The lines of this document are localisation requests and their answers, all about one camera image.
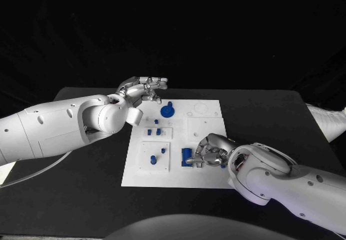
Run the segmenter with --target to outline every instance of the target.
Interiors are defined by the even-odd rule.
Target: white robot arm
[[[283,153],[259,143],[239,146],[213,133],[185,163],[227,166],[227,184],[252,203],[263,206],[275,199],[298,218],[346,235],[344,177],[296,165]]]
[[[167,78],[131,77],[115,94],[47,102],[0,119],[0,166],[64,154],[115,134],[125,122],[136,126],[141,101],[161,104],[154,90]]]

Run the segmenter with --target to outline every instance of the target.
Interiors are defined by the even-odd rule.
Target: blue object
[[[149,157],[149,163],[151,163],[152,165],[157,164],[157,158],[155,158],[155,156],[151,156],[151,157]]]
[[[164,118],[169,118],[174,114],[174,108],[171,107],[171,101],[167,102],[167,106],[159,109],[159,114]]]
[[[193,156],[193,150],[190,148],[181,148],[181,167],[191,167],[193,164],[185,163],[185,159]]]

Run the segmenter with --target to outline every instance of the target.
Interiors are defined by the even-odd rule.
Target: cable
[[[38,174],[41,174],[46,170],[48,170],[48,169],[64,159],[64,157],[66,157],[70,153],[71,153],[71,151],[66,152],[64,155],[58,158],[58,160],[57,160],[54,163],[51,163],[46,168],[43,168],[41,170],[38,170],[38,171],[34,172],[33,174],[21,177],[21,178],[20,178],[18,180],[15,180],[15,181],[11,181],[11,182],[0,185],[0,189],[8,187],[8,186],[12,185],[12,184],[17,184],[17,183],[22,182],[24,180],[27,180],[27,179],[33,178],[34,176],[37,176]]]
[[[346,238],[344,238],[338,233],[335,233],[334,231],[332,231],[332,233],[334,233],[342,240],[346,240]]]

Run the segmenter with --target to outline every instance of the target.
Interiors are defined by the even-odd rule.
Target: blue knob
[[[172,108],[171,101],[167,102],[167,106],[161,107],[159,114],[164,118],[169,118],[174,115],[174,108]]]
[[[154,164],[157,164],[157,158],[155,158],[155,156],[151,156],[149,157],[149,163],[154,165]]]

